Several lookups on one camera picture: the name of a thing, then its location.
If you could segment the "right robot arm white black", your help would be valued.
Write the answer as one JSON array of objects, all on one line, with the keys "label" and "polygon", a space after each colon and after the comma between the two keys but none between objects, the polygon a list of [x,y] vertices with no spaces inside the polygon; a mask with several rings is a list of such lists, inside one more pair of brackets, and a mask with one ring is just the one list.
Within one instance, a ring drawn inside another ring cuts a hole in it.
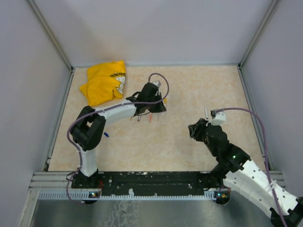
[{"label": "right robot arm white black", "polygon": [[296,227],[303,219],[303,199],[268,179],[241,148],[229,142],[219,125],[201,118],[189,125],[189,135],[203,142],[218,164],[211,171],[212,183],[228,187],[256,205],[275,227]]}]

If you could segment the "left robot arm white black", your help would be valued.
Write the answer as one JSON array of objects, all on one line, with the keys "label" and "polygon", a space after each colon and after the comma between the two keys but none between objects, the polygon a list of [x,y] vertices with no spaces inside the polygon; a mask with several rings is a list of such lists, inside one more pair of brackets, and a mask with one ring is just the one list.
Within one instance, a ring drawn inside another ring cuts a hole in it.
[{"label": "left robot arm white black", "polygon": [[167,109],[160,92],[160,81],[147,82],[141,91],[124,101],[105,108],[86,106],[67,132],[68,141],[77,149],[80,165],[71,178],[72,188],[92,188],[100,179],[96,164],[96,147],[104,128],[119,120],[141,117],[145,113],[162,113]]}]

